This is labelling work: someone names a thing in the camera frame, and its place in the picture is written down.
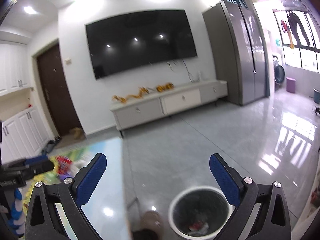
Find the blue gloved left hand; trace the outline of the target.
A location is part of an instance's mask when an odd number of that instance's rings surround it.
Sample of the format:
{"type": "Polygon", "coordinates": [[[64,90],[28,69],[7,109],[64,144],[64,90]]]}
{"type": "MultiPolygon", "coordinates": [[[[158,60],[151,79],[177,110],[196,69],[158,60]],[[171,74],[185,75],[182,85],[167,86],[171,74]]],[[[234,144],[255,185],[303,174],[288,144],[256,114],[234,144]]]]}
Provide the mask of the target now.
{"type": "Polygon", "coordinates": [[[21,238],[25,231],[25,213],[23,212],[22,193],[19,188],[14,189],[14,202],[10,208],[11,218],[8,220],[8,226],[13,233],[21,238]]]}

